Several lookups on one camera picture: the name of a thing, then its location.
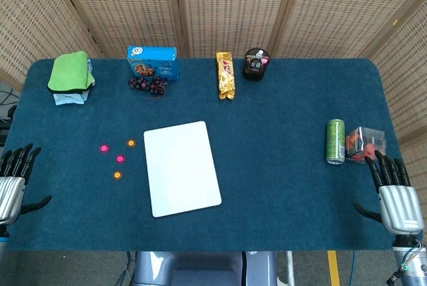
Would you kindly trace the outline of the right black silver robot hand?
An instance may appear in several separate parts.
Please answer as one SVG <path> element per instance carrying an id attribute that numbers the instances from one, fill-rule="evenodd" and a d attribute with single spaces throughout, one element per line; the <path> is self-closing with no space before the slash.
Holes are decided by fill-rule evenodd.
<path id="1" fill-rule="evenodd" d="M 377 161 L 366 156 L 376 189 L 380 212 L 376 213 L 354 203 L 363 217 L 383 224 L 393 235 L 418 235 L 424 230 L 422 210 L 415 188 L 411 185 L 406 166 L 399 158 L 391 159 L 379 150 Z"/>

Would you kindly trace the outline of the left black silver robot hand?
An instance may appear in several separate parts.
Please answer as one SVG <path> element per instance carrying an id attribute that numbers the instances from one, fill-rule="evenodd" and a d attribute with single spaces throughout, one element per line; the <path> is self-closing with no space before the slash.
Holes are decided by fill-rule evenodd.
<path id="1" fill-rule="evenodd" d="M 6 151 L 1 156 L 1 234 L 5 234 L 20 215 L 44 208 L 52 199 L 45 196 L 37 203 L 22 204 L 34 162 L 41 148 L 33 149 L 30 143 L 14 151 Z"/>

